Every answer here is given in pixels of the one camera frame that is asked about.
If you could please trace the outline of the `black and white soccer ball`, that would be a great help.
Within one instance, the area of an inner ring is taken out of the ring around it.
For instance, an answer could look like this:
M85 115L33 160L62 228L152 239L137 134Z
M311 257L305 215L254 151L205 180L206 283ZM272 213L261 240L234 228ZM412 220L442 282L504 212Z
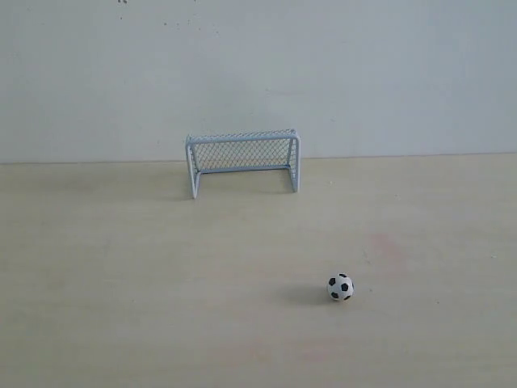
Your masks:
M330 298L337 302L350 299L355 292L354 283L346 273L332 276L326 283L326 289Z

